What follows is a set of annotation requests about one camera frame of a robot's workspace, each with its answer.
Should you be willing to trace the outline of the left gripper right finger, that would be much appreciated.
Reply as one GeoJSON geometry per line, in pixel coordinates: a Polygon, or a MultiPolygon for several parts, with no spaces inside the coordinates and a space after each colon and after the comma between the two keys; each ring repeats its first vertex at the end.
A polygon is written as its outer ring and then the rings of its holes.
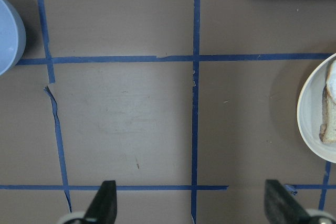
{"type": "Polygon", "coordinates": [[[309,223],[310,215],[275,179],[265,181],[264,212],[269,223],[309,223]]]}

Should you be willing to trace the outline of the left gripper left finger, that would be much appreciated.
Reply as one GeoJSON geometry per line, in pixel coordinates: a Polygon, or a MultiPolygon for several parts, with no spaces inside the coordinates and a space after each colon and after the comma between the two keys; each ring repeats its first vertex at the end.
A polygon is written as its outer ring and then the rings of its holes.
{"type": "Polygon", "coordinates": [[[104,181],[85,212],[85,223],[114,224],[117,218],[117,187],[115,180],[104,181]]]}

